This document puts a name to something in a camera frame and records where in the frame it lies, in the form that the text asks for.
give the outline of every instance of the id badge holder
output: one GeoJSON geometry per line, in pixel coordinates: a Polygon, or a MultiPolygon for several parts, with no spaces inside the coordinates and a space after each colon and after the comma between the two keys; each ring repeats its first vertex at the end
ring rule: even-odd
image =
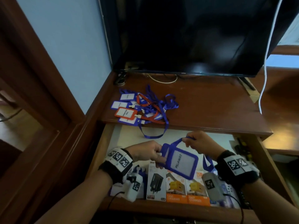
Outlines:
{"type": "Polygon", "coordinates": [[[159,164],[188,180],[194,178],[194,173],[198,163],[198,156],[174,145],[163,144],[162,156],[166,158],[165,164],[159,164]]]}

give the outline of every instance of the open drawer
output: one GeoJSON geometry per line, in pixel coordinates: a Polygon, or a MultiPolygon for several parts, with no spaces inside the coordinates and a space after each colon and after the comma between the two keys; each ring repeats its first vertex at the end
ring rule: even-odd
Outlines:
{"type": "MultiPolygon", "coordinates": [[[[171,143],[186,135],[186,132],[168,130],[168,135],[164,135],[157,142],[171,143]]],[[[294,204],[289,189],[286,186],[280,172],[273,162],[268,151],[263,146],[261,140],[255,135],[237,135],[247,143],[252,154],[253,161],[259,168],[266,184],[278,192],[286,200],[294,204]]],[[[211,136],[217,143],[225,149],[232,147],[234,143],[230,140],[234,137],[226,134],[212,134],[211,136]]],[[[97,171],[99,165],[103,162],[108,150],[115,146],[127,147],[136,143],[146,141],[136,127],[128,127],[114,124],[106,124],[99,140],[98,147],[89,167],[86,177],[88,178],[97,171]]],[[[99,207],[99,210],[106,210],[112,197],[107,196],[99,207]]],[[[205,207],[190,204],[176,204],[149,200],[136,200],[131,203],[123,198],[115,198],[110,205],[110,210],[129,211],[136,213],[144,213],[150,215],[163,215],[170,218],[182,217],[188,220],[205,221],[212,223],[236,223],[241,220],[241,211],[239,209],[222,208],[222,207],[205,207]]],[[[259,223],[257,216],[253,210],[244,210],[244,223],[259,223]]]]}

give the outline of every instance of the wrist strap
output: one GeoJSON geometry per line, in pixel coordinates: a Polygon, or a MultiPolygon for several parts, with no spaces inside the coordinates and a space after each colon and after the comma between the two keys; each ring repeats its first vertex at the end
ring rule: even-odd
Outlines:
{"type": "Polygon", "coordinates": [[[242,156],[228,150],[217,158],[217,163],[215,168],[218,175],[236,190],[241,189],[244,184],[253,183],[259,179],[252,164],[245,161],[242,156]]]}
{"type": "Polygon", "coordinates": [[[115,183],[124,183],[132,172],[133,158],[131,154],[122,148],[114,148],[99,166],[98,170],[108,173],[115,183]]]}

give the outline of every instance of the light blue wall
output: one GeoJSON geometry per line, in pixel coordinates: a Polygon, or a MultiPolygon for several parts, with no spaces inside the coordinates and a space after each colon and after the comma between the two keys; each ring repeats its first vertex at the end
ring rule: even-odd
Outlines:
{"type": "Polygon", "coordinates": [[[111,71],[97,0],[17,0],[84,113],[111,71]]]}
{"type": "Polygon", "coordinates": [[[273,54],[268,57],[266,65],[270,67],[299,68],[299,56],[273,54]]]}

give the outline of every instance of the black cable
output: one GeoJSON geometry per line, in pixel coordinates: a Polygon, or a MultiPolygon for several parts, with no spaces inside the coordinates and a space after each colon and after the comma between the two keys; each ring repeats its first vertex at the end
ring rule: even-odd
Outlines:
{"type": "MultiPolygon", "coordinates": [[[[231,196],[229,194],[223,194],[223,195],[224,196],[230,196],[230,197],[234,198],[233,196],[231,196]]],[[[241,208],[242,219],[241,219],[240,224],[243,224],[243,222],[244,222],[244,211],[243,211],[243,208],[241,207],[241,204],[239,203],[239,201],[236,198],[234,198],[234,200],[237,201],[237,203],[239,204],[239,206],[241,208]]]]}
{"type": "Polygon", "coordinates": [[[10,120],[11,118],[13,118],[13,117],[15,117],[17,114],[19,114],[20,111],[22,111],[22,110],[23,110],[23,109],[21,108],[19,111],[17,111],[16,113],[14,113],[13,115],[11,115],[10,117],[0,120],[0,122],[5,122],[5,121],[7,121],[7,120],[10,120]]]}
{"type": "Polygon", "coordinates": [[[109,207],[110,207],[110,205],[111,205],[111,203],[112,203],[112,201],[114,200],[114,198],[118,195],[118,194],[120,194],[120,193],[125,193],[125,192],[118,192],[117,194],[115,194],[114,196],[113,196],[113,198],[111,199],[111,201],[110,201],[110,203],[109,203],[109,205],[108,205],[108,207],[107,207],[107,209],[106,209],[106,211],[107,210],[109,210],[109,207]]]}

